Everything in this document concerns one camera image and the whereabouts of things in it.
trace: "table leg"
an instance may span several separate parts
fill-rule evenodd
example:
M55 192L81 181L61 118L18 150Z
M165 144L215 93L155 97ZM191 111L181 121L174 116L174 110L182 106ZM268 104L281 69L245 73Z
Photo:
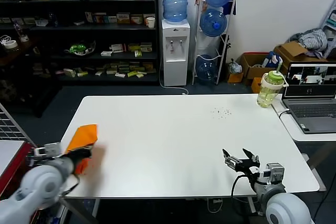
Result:
M59 202L77 215L84 224L98 224L97 219L85 209L79 199L59 198Z
M336 142L328 142L319 148L307 161L311 170L316 168L330 153L336 150Z

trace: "gray cloth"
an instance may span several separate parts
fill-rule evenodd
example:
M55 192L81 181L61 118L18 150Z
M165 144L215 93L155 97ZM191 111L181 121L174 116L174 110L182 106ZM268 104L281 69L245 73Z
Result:
M297 41L301 46L309 51L321 52L327 48L326 34L320 28L308 30L291 36L289 41Z

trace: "water bottle rack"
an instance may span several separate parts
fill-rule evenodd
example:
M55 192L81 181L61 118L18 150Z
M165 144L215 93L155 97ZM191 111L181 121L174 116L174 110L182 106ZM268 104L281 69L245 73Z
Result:
M217 79L216 79L216 85L218 85L218 82L219 82L219 77L221 75L221 70L222 70L222 67L223 67L223 61L224 61L224 55L225 55L225 51L226 51L226 46L227 46L227 41L228 41L228 38L229 38L229 27L230 27L230 20L231 20L231 17L233 16L233 13L234 13L234 9L235 9L235 5L236 5L236 0L231 0L232 2L232 7L231 7L231 10L230 10L230 14L226 16L226 19L227 19L227 25L226 25L226 29L225 31L219 36L221 38L221 40L223 41L224 43L224 46L223 46L223 52L222 54L220 55L217 48L215 48L216 52L217 52L217 56L212 58L212 59L209 59L209 60L214 60L214 59L218 59L220 58L220 63L219 63L219 68L218 68L218 74L217 74ZM196 0L195 1L195 5L197 6L196 7L196 26L197 29L196 29L196 33L195 33L195 50L194 50L194 66L193 66L193 80L192 80L192 85L194 85L194 82L195 82L195 77L197 77L197 74L196 74L196 60L198 57L200 57L198 51L200 49L199 45L198 45L198 37L199 37L199 34L202 33L202 30L200 28L200 20L201 20L201 13L202 13L202 10L203 8L206 9L206 0Z

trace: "orange cloth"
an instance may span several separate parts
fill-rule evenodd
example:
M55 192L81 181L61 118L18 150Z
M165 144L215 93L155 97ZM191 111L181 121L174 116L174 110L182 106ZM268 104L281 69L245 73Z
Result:
M73 149L83 147L89 144L94 144L97 141L97 125L89 124L79 127L72 137L70 144L66 150L66 153ZM77 165L75 174L82 174L84 169L88 166L89 159L85 158L82 162Z

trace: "black cable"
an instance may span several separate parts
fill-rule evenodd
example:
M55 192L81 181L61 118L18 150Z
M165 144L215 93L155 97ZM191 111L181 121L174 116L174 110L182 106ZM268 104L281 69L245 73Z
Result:
M74 176L75 176L75 178L77 179L77 183L76 183L74 186L70 187L70 188L69 188L68 190L66 190L65 192L63 192L63 193L62 193L62 196L66 196L67 194L69 194L70 192L72 192L72 190L74 190L74 189L79 185L79 182L80 182L79 177L78 177L76 174L74 174Z
M291 114L292 112L290 112L289 110L286 110L286 111L282 111L280 114L279 114L279 118L283 115L283 114Z
M333 184L334 184L334 182L335 182L335 179L336 179L336 172L335 172L335 174L334 174L334 177L332 178L331 185L330 185L330 187L329 187L329 190L327 191L327 194L325 195L325 197L323 198L323 200L321 201L319 207L317 208L317 210L316 210L316 212L315 212L315 215L314 215L314 218L313 218L313 221L314 221L314 222L315 222L316 216L317 216L317 214L318 214L318 212L319 212L319 210L320 210L322 204L323 204L324 201L327 199L327 196L329 195L329 193L330 193L330 191L331 191L331 188L332 188L332 186L333 186Z
M240 215L240 216L243 216L243 217L247 217L247 216L250 216L248 214L243 214L241 212L239 212L236 207L235 207L235 202L234 202L234 197L233 197L233 192L235 190L235 187L236 187L236 184L238 182L238 180L240 178L243 178L243 177L247 177L247 175L245 174L242 174L242 175L239 175L238 177L236 177L236 180L233 182L233 185L232 185L232 189L231 189L231 202L232 202L232 207L233 207L233 210L236 212L236 214Z

